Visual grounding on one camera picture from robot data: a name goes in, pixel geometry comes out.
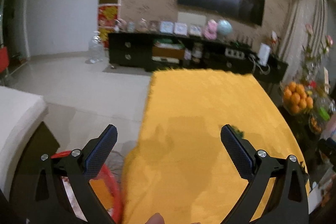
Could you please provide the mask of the operator thumb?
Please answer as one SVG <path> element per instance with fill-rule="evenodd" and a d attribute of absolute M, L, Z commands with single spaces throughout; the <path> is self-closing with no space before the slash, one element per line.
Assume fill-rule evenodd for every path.
<path fill-rule="evenodd" d="M 146 221 L 146 224 L 165 224 L 165 221 L 163 216 L 161 216 L 159 213 L 155 213 Z"/>

